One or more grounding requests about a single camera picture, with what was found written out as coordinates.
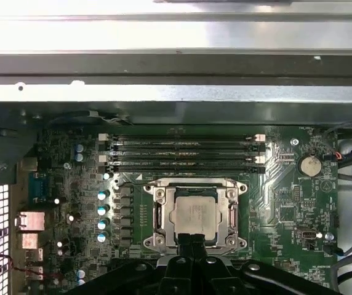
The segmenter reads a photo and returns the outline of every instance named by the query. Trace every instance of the cpu socket latch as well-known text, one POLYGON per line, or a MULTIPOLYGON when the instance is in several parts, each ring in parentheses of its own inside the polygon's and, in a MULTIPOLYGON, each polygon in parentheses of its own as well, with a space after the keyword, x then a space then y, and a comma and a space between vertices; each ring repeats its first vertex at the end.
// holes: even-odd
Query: cpu socket latch
POLYGON ((247 247, 238 237, 238 198, 247 185, 228 178, 161 178, 144 190, 153 195, 154 234, 143 244, 175 254, 177 235, 204 234, 208 254, 223 255, 247 247))

